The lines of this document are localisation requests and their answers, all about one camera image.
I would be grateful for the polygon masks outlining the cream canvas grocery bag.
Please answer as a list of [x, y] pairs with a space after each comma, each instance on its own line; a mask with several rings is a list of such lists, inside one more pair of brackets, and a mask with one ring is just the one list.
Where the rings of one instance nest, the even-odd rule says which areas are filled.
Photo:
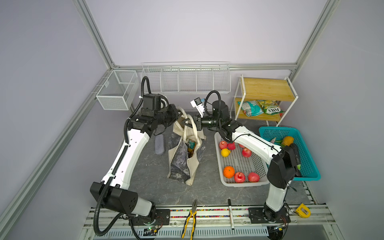
[[[177, 107], [181, 116], [173, 123], [173, 131], [168, 140], [168, 178], [191, 186], [194, 183], [200, 161], [206, 150], [206, 136], [196, 128], [193, 117]], [[194, 150], [188, 149], [188, 141], [196, 142]]]

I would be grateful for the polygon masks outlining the teal red snack bag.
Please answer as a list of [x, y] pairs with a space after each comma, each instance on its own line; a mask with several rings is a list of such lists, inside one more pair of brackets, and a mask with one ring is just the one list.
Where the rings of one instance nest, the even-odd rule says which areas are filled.
[[188, 149], [194, 150], [196, 147], [196, 144], [197, 143], [194, 141], [188, 141], [188, 143], [187, 143]]

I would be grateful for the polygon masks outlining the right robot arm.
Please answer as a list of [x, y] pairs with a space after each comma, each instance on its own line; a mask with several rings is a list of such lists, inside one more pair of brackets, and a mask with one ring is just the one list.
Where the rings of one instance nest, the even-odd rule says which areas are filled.
[[209, 92], [205, 100], [192, 100], [191, 105], [199, 113], [187, 124], [189, 127], [197, 127], [198, 131], [203, 128], [215, 131], [225, 141], [245, 146], [269, 166], [267, 179], [270, 188], [262, 218], [269, 223], [275, 223], [277, 220], [288, 223], [289, 210], [285, 198], [298, 170], [295, 151], [289, 146], [280, 147], [262, 139], [232, 119], [229, 107], [222, 101], [218, 91]]

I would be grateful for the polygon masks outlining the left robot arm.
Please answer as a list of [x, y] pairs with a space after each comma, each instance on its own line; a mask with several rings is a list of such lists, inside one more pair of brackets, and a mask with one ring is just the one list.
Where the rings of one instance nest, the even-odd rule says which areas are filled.
[[159, 126], [167, 129], [178, 120], [180, 113], [161, 94], [151, 91], [150, 81], [141, 81], [141, 100], [124, 123], [124, 141], [119, 153], [103, 179], [91, 185], [90, 192], [97, 201], [93, 228], [98, 237], [106, 235], [118, 219], [142, 217], [150, 223], [156, 220], [155, 203], [129, 191], [134, 168], [142, 150]]

